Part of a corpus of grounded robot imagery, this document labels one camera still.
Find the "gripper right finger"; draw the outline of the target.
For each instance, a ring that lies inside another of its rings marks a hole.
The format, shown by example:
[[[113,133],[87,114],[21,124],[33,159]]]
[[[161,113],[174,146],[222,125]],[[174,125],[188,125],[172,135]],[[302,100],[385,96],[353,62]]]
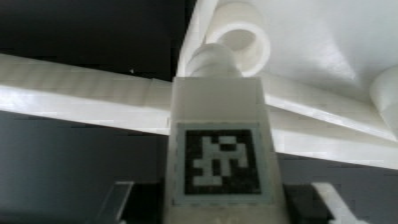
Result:
[[[291,224],[369,224],[357,218],[330,183],[284,185]]]

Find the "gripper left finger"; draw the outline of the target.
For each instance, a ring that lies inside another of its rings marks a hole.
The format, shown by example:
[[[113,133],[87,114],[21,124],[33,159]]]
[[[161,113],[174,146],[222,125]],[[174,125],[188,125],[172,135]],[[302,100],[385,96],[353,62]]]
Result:
[[[163,183],[117,181],[87,224],[163,224]]]

